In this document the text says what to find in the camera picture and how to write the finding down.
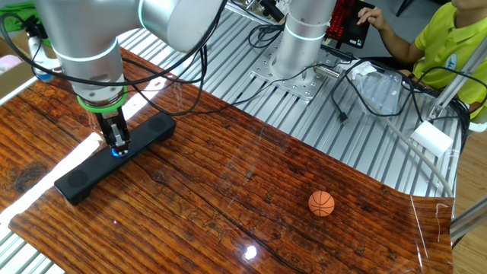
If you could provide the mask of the hand of yellow-shirt person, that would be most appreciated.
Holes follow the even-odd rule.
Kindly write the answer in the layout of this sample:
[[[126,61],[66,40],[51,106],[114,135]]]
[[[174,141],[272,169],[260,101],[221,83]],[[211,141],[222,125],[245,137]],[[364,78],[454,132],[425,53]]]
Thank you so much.
[[[373,25],[377,30],[384,30],[388,27],[384,14],[379,8],[362,8],[358,12],[357,25],[359,26],[366,22]]]

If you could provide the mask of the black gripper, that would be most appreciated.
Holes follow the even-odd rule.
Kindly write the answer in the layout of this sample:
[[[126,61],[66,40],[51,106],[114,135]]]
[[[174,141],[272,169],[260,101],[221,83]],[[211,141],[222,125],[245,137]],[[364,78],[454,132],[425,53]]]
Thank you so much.
[[[111,148],[112,154],[118,155],[119,153],[128,153],[130,135],[127,130],[122,108],[118,107],[108,113],[95,113],[95,116],[99,122],[103,137],[105,138],[107,145]],[[118,129],[119,135],[113,133],[112,125]]]

